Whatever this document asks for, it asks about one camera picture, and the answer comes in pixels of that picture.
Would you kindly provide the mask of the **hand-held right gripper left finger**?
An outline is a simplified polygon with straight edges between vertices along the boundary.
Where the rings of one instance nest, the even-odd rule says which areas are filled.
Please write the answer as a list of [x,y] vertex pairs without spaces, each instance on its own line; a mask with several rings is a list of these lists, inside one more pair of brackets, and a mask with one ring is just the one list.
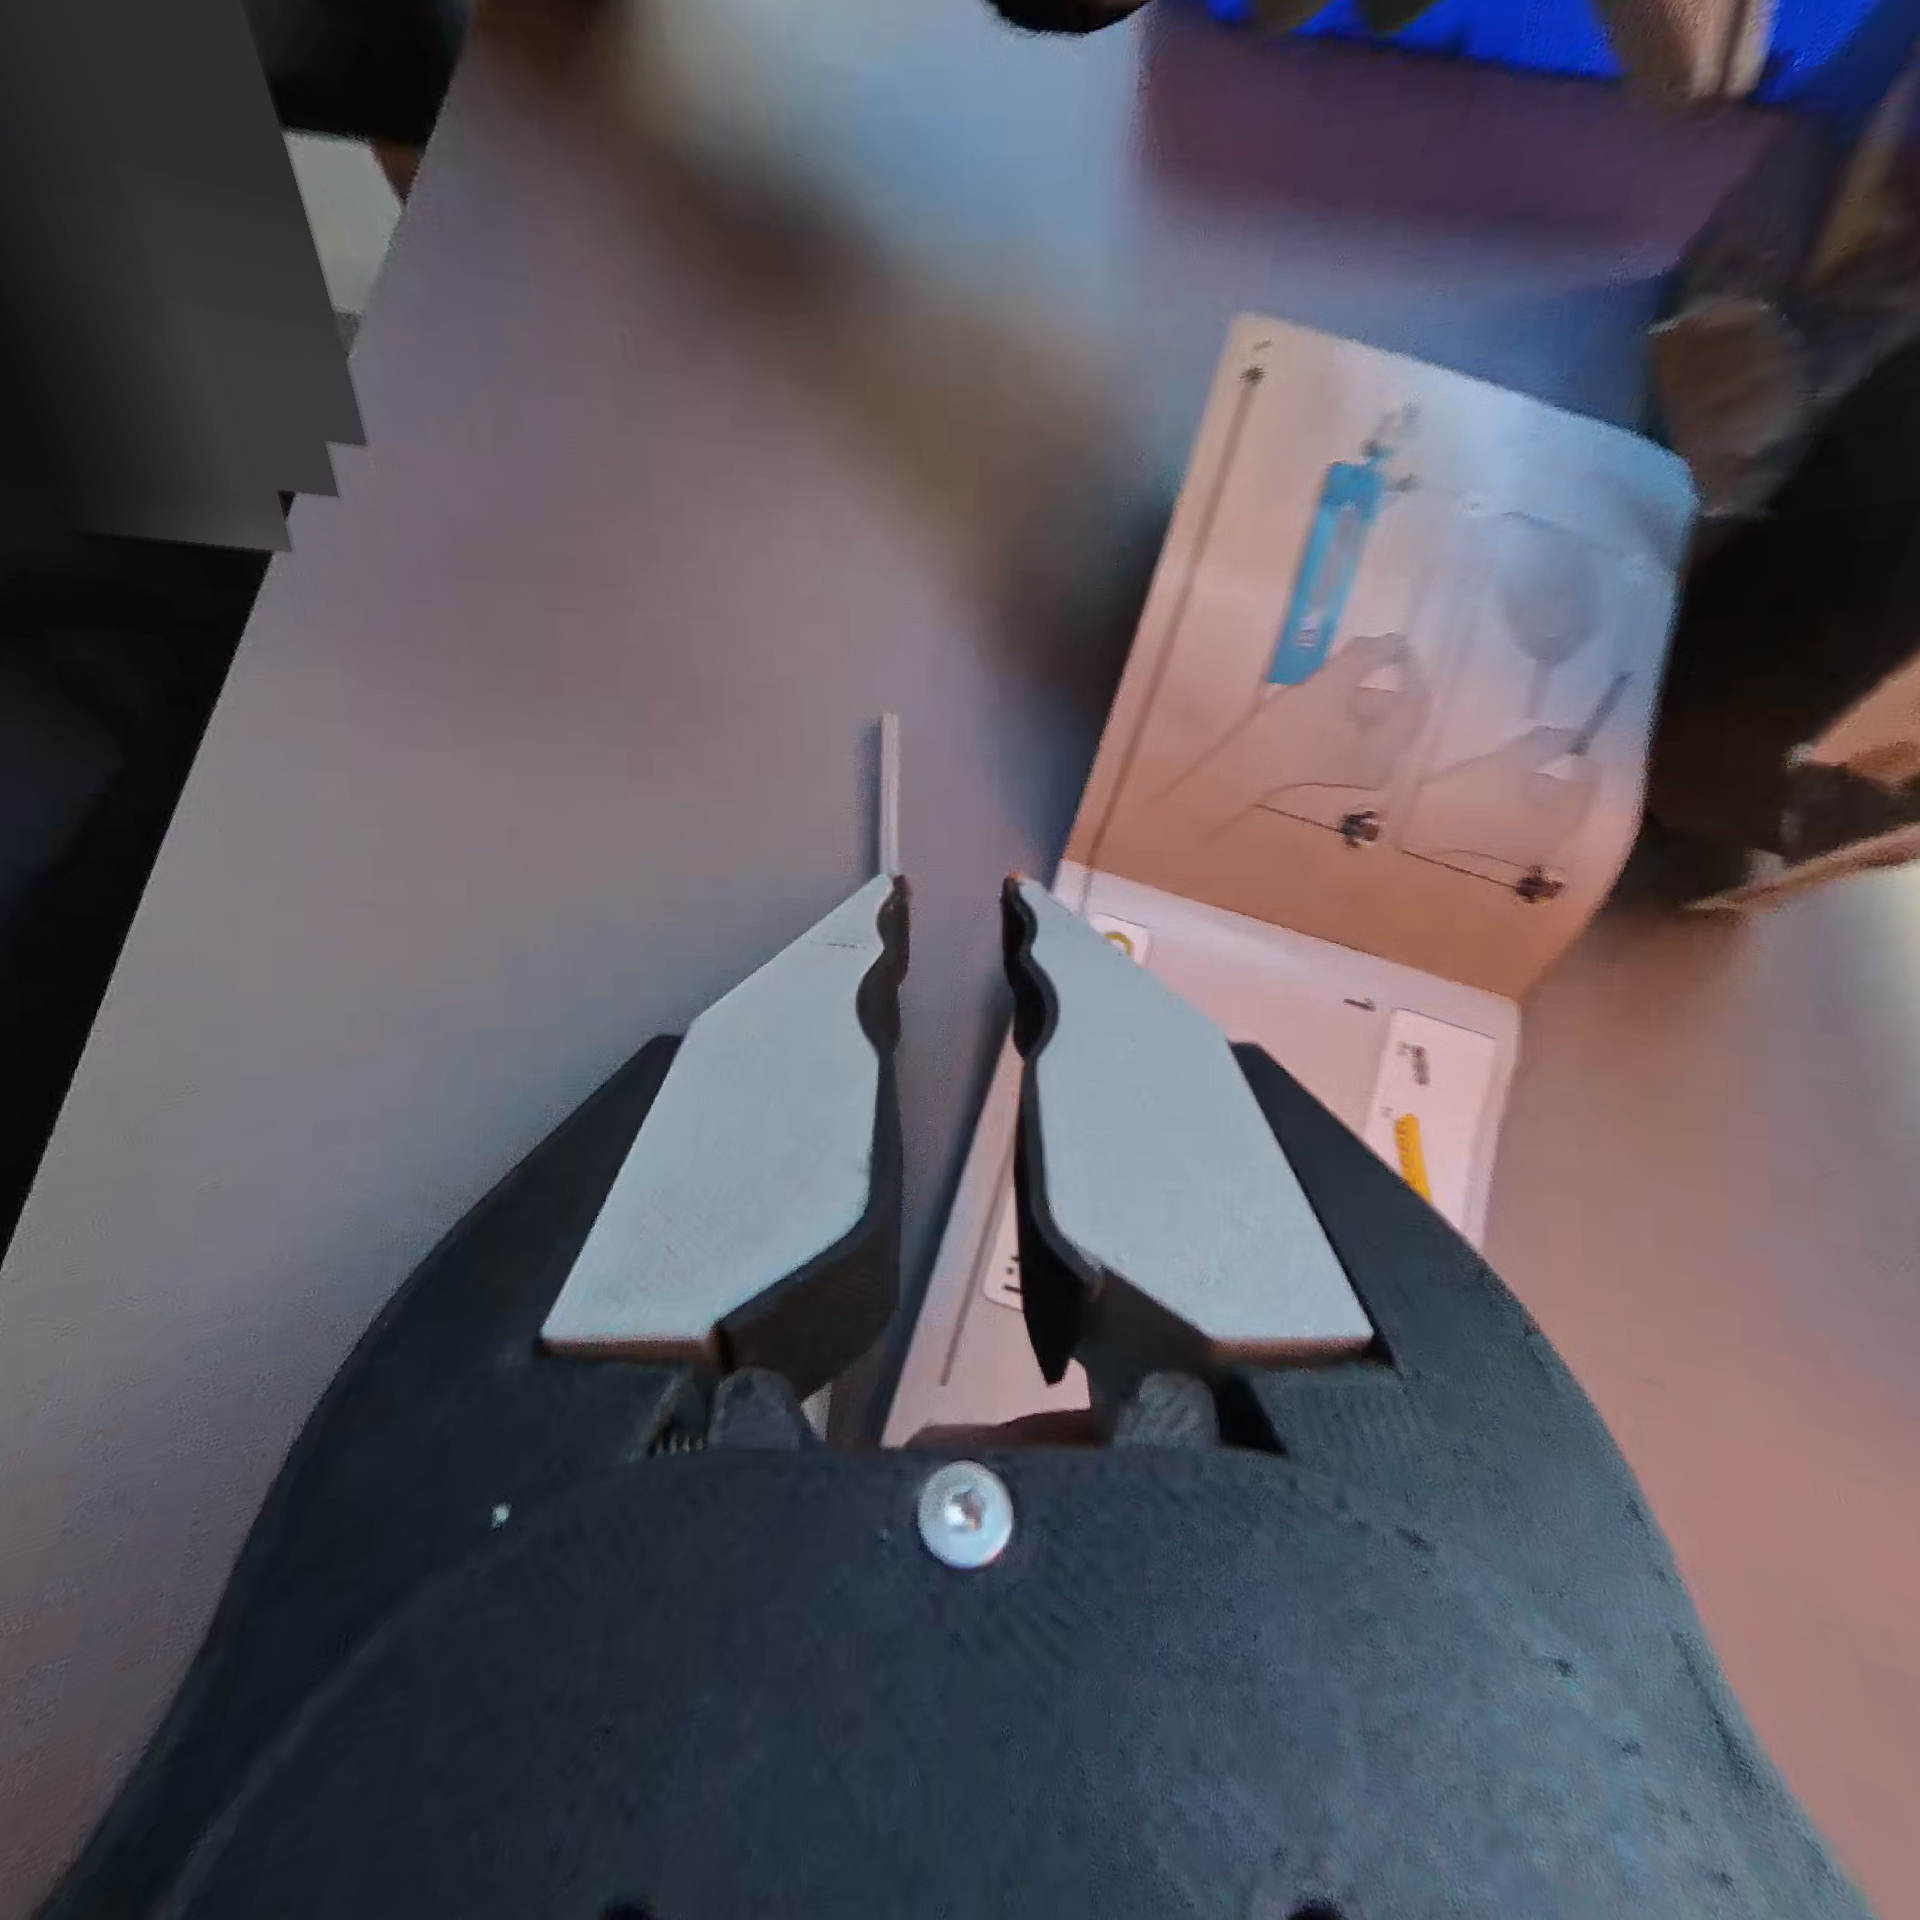
[[900,1308],[908,881],[882,871],[669,1045],[543,1354],[830,1392]]

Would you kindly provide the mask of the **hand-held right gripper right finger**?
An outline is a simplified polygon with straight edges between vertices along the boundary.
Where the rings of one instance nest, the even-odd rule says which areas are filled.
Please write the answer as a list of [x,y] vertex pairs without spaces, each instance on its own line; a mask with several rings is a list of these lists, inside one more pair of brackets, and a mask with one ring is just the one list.
[[1029,875],[1002,881],[1013,1210],[1040,1378],[1314,1366],[1374,1323],[1228,1036]]

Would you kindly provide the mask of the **lego instruction booklet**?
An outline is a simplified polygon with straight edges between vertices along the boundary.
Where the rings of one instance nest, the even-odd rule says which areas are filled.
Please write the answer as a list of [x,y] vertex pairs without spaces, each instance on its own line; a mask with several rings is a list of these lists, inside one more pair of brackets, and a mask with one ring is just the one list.
[[[1237,314],[1040,881],[1486,1247],[1522,996],[1641,824],[1693,481],[1497,383]],[[885,1444],[1062,1417],[997,1060]]]

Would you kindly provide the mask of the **torn dark lego box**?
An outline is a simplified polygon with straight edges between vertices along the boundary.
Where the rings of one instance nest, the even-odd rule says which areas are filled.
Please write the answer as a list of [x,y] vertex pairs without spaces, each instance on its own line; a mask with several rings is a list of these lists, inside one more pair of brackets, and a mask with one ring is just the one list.
[[1727,193],[1650,334],[1699,488],[1641,888],[1747,912],[1917,860],[1917,50]]

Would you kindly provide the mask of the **blue cloth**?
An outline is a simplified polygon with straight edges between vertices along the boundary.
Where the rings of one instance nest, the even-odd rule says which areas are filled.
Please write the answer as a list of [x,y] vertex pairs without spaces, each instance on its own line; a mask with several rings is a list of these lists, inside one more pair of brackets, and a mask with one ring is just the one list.
[[1228,32],[1627,82],[1670,98],[1795,98],[1866,50],[1876,75],[1917,2],[1191,2]]

